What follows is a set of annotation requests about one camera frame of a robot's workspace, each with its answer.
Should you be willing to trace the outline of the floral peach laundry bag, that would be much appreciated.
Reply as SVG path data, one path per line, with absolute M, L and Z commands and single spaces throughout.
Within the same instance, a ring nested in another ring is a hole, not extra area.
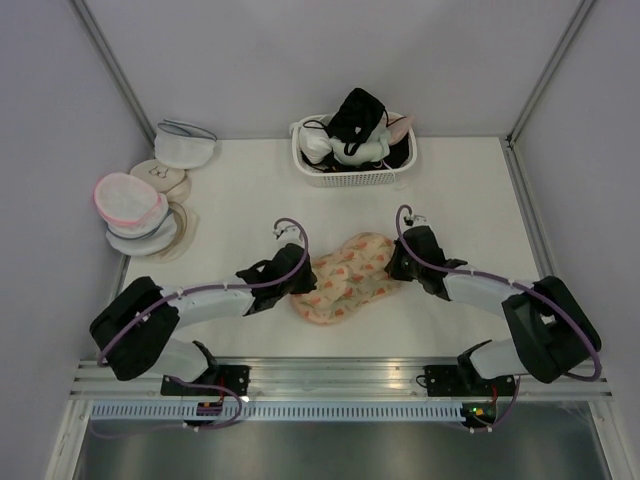
M 311 262 L 316 288 L 292 296 L 292 306 L 304 320 L 317 325 L 335 325 L 364 306 L 401 289 L 385 267 L 394 252 L 394 242 L 379 233 L 364 232 L 347 240 L 330 254 Z

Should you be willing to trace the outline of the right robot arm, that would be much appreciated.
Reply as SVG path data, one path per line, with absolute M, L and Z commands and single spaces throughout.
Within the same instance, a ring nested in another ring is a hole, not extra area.
M 523 283 L 474 270 L 463 260 L 447 258 L 428 226 L 398 233 L 385 271 L 394 280 L 416 281 L 432 296 L 506 322 L 509 338 L 486 340 L 457 357 L 456 381 L 469 395 L 482 393 L 503 376 L 530 375 L 545 384 L 561 376 L 584 382 L 601 377 L 601 339 L 558 277 Z

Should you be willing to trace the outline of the pink garment in basket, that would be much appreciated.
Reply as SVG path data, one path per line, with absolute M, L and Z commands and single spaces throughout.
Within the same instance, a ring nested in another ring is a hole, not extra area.
M 413 116 L 393 118 L 386 126 L 381 138 L 391 147 L 398 144 L 409 133 L 414 122 Z

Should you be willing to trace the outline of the white plastic laundry basket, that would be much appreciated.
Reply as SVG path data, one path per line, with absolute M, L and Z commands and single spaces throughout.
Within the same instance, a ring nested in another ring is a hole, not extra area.
M 396 145 L 390 147 L 390 154 L 371 169 L 333 171 L 308 163 L 300 143 L 303 124 L 313 120 L 328 121 L 329 118 L 330 115 L 312 115 L 289 126 L 293 162 L 307 184 L 313 187 L 393 184 L 416 163 L 417 142 L 412 126 L 408 127 L 406 135 Z

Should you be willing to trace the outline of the black bra in basket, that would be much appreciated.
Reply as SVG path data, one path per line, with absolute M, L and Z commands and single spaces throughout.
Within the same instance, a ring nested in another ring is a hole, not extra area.
M 366 143 L 386 114 L 385 106 L 362 88 L 354 88 L 326 126 L 329 138 L 345 144 L 343 152 L 353 156 Z

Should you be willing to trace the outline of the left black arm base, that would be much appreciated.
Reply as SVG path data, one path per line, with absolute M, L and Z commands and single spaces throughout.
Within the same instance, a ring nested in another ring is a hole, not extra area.
M 169 376 L 164 376 L 161 384 L 160 394 L 162 396 L 220 396 L 225 392 L 219 392 L 211 388 L 204 388 L 204 385 L 214 385 L 224 387 L 238 396 L 244 396 L 250 383 L 250 367 L 248 365 L 223 364 L 216 368 L 209 367 L 189 386 L 185 382 L 174 381 Z

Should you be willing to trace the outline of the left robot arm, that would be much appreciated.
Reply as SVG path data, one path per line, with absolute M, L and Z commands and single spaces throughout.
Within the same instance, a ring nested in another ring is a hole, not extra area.
M 272 259 L 238 271 L 227 284 L 182 290 L 139 277 L 89 327 L 99 348 L 97 364 L 110 368 L 120 381 L 155 372 L 183 381 L 195 395 L 209 395 L 220 377 L 218 361 L 201 341 L 179 341 L 174 333 L 203 322 L 261 313 L 315 286 L 309 254 L 294 243 L 282 246 Z

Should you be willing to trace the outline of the aluminium frame post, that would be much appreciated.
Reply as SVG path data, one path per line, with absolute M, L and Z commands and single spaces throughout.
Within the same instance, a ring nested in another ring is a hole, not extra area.
M 530 94 L 521 108 L 512 128 L 505 136 L 506 144 L 510 149 L 514 148 L 516 141 L 524 132 L 534 109 L 539 104 L 543 94 L 549 87 L 563 60 L 568 55 L 571 47 L 577 40 L 585 23 L 588 21 L 597 5 L 597 0 L 580 0 L 578 2 L 549 59 L 546 61 L 541 74 L 537 78 Z
M 100 58 L 103 66 L 111 78 L 112 83 L 123 99 L 127 109 L 133 116 L 135 123 L 141 131 L 146 143 L 152 147 L 155 131 L 144 108 L 136 95 L 127 75 L 115 55 L 106 35 L 99 25 L 90 5 L 85 0 L 69 0 L 69 6 L 73 10 L 83 31 Z

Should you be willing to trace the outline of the beige round laundry bag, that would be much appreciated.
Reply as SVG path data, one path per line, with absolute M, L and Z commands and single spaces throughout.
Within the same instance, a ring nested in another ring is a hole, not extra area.
M 157 159 L 135 165 L 130 174 L 164 194 L 169 202 L 183 203 L 191 193 L 191 179 L 186 170 L 166 166 Z

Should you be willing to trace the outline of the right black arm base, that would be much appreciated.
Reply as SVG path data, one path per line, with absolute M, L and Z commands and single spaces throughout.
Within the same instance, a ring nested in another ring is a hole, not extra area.
M 420 382 L 429 397 L 511 397 L 516 390 L 513 376 L 464 380 L 456 365 L 446 364 L 425 365 Z

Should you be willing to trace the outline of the pink trimmed mesh bag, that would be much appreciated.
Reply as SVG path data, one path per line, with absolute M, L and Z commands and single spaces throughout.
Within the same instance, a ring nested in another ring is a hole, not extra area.
M 111 173 L 95 186 L 93 200 L 99 215 L 109 224 L 134 226 L 161 205 L 161 196 L 145 181 L 126 173 Z

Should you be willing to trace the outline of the white garment in basket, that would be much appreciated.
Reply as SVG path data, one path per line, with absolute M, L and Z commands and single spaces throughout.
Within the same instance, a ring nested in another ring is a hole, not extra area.
M 302 123 L 298 133 L 300 150 L 313 165 L 319 165 L 329 154 L 340 164 L 350 167 L 378 162 L 390 153 L 390 139 L 390 130 L 382 124 L 379 124 L 359 146 L 355 143 L 344 143 L 337 137 L 329 137 L 319 120 Z

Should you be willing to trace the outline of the right aluminium frame post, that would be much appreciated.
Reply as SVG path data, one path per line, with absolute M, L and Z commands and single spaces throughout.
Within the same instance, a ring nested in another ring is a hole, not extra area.
M 588 21 L 597 5 L 597 0 L 580 0 L 578 2 L 549 59 L 546 61 L 541 74 L 537 78 L 530 94 L 521 108 L 512 128 L 505 136 L 506 144 L 510 149 L 514 148 L 516 141 L 524 132 L 534 109 L 539 104 L 543 94 L 549 87 L 563 60 L 568 55 L 571 47 L 577 40 L 585 23 Z

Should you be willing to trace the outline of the right aluminium side rail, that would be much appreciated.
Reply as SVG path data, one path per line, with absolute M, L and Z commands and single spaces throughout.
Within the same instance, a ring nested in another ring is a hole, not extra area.
M 501 139 L 500 145 L 524 221 L 536 269 L 542 278 L 546 278 L 553 273 L 552 262 L 543 240 L 541 226 L 534 212 L 531 195 L 526 187 L 515 153 L 507 140 Z M 549 306 L 536 297 L 526 299 L 527 294 L 532 291 L 533 288 L 529 286 L 526 290 L 503 302 L 509 330 L 513 335 L 518 354 L 525 360 L 525 364 L 532 366 L 536 361 L 541 361 L 540 370 L 546 368 L 566 369 L 573 368 L 581 361 L 588 359 L 590 355 L 584 342 L 561 315 L 553 313 L 553 322 L 549 324 L 543 322 L 542 314 L 538 308 L 542 307 L 547 311 Z

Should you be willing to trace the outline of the white mesh bag blue trim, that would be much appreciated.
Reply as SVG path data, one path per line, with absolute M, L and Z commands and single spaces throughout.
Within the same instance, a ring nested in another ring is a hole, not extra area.
M 170 168 L 191 170 L 214 156 L 217 136 L 197 125 L 164 119 L 156 127 L 155 159 Z

